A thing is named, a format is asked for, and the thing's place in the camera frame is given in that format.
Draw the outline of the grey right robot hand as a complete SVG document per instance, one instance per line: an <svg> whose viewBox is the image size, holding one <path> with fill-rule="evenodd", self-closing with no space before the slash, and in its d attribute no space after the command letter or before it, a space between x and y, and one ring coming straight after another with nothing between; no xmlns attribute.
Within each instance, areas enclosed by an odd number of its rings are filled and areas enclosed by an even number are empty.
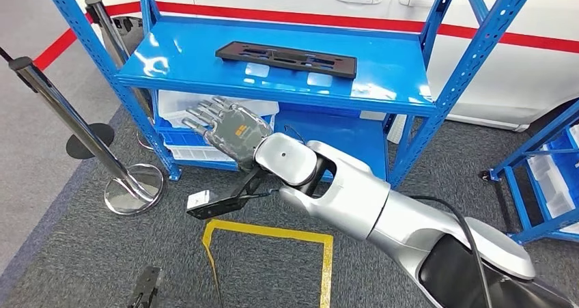
<svg viewBox="0 0 579 308"><path fill-rule="evenodd" d="M221 96L200 101L182 120L207 143L232 158L243 171L254 168L257 146L273 127L250 109Z"/></svg>

